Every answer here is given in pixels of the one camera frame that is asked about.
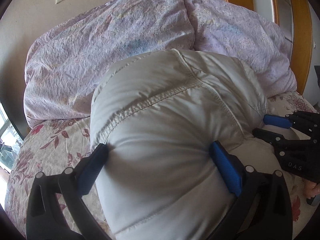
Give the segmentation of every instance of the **bed sheet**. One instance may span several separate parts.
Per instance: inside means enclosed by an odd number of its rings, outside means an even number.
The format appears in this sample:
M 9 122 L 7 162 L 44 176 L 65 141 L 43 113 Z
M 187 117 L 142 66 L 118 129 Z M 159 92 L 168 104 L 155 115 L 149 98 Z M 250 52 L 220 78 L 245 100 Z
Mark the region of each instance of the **bed sheet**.
M 269 98 L 279 115 L 291 114 L 294 110 L 315 112 L 314 108 L 297 92 L 287 92 Z M 47 120 L 37 125 L 28 134 L 21 147 L 9 177 L 5 211 L 17 229 L 25 235 L 28 196 L 34 176 L 39 171 L 46 175 L 61 173 L 90 154 L 90 117 L 68 120 Z M 293 237 L 304 228 L 316 210 L 307 205 L 302 194 L 303 181 L 295 177 L 290 192 L 293 214 Z M 70 228 L 79 232 L 63 197 L 57 194 L 60 208 Z M 84 203 L 100 226 L 113 239 L 94 185 Z

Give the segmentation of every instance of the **puffer jacket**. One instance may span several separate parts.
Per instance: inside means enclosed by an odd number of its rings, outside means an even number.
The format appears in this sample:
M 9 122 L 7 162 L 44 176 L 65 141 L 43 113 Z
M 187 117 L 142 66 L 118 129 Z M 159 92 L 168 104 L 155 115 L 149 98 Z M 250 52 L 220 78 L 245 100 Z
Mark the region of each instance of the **puffer jacket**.
M 251 134 L 267 113 L 254 72 L 236 58 L 172 49 L 113 64 L 93 95 L 91 149 L 110 150 L 96 186 L 116 238 L 205 239 L 235 200 L 209 146 L 219 140 L 260 172 L 280 169 Z

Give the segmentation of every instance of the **bed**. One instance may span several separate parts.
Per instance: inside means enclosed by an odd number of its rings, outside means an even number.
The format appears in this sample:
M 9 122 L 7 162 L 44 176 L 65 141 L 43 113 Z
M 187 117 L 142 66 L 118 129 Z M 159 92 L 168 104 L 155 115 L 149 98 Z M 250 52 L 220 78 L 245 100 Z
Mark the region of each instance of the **bed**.
M 144 19 L 141 23 L 144 24 L 143 33 L 139 33 L 138 29 L 130 29 L 130 17 L 133 12 L 137 12 L 137 8 L 126 5 L 137 1 L 148 4 L 148 8 L 143 4 L 138 6 L 137 15 L 140 16 L 134 19 Z M 150 8 L 148 0 L 113 0 L 58 25 L 37 39 L 30 48 L 26 63 L 27 89 L 24 106 L 28 123 L 33 128 L 25 138 L 12 168 L 5 205 L 10 220 L 22 234 L 25 235 L 28 194 L 34 175 L 39 171 L 44 171 L 47 175 L 58 174 L 66 167 L 76 166 L 90 154 L 92 93 L 103 73 L 108 70 L 107 67 L 117 60 L 171 48 L 211 51 L 239 57 L 252 66 L 270 105 L 279 115 L 291 114 L 295 110 L 315 112 L 295 92 L 297 83 L 289 68 L 284 37 L 276 24 L 252 11 L 221 0 L 158 1 L 154 8 Z M 248 21 L 239 21 L 239 17 L 251 17 L 252 22 L 248 25 Z M 249 27 L 253 34 L 244 36 L 243 33 Z M 115 34 L 114 30 L 120 30 L 120 34 Z M 259 35 L 263 35 L 264 39 L 252 38 Z M 97 45 L 90 50 L 86 46 L 88 43 L 84 43 L 80 37 Z M 68 49 L 70 41 L 74 42 L 73 50 Z M 108 52 L 98 55 L 98 47 Z M 95 67 L 88 71 L 86 65 Z M 63 75 L 63 71 L 68 72 L 68 75 Z M 74 82 L 75 77 L 84 82 Z M 61 83 L 69 86 L 62 88 L 59 85 Z M 293 190 L 289 192 L 293 238 L 316 210 L 316 207 L 306 204 L 302 190 L 303 182 L 296 177 Z M 77 231 L 61 195 L 57 195 L 57 199 L 70 228 Z M 95 186 L 83 200 L 101 227 L 114 238 L 104 218 Z

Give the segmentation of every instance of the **beige wall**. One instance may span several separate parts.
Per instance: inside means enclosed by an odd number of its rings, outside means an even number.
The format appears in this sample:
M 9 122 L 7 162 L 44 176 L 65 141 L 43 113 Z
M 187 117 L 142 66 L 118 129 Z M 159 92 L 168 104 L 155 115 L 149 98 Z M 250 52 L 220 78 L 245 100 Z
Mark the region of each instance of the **beige wall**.
M 0 20 L 0 99 L 23 136 L 24 66 L 34 40 L 55 25 L 110 0 L 13 0 Z

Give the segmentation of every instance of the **pillow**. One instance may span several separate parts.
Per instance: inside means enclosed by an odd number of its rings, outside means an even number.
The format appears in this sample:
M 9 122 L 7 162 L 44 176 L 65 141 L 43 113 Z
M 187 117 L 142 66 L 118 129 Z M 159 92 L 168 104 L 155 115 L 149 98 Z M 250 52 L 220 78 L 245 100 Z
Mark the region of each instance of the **pillow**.
M 195 50 L 244 60 L 267 97 L 297 89 L 284 35 L 277 24 L 222 0 L 185 0 L 185 5 L 195 29 Z
M 110 64 L 150 51 L 190 49 L 193 42 L 183 0 L 113 0 L 56 26 L 27 56 L 29 126 L 89 116 L 93 91 Z

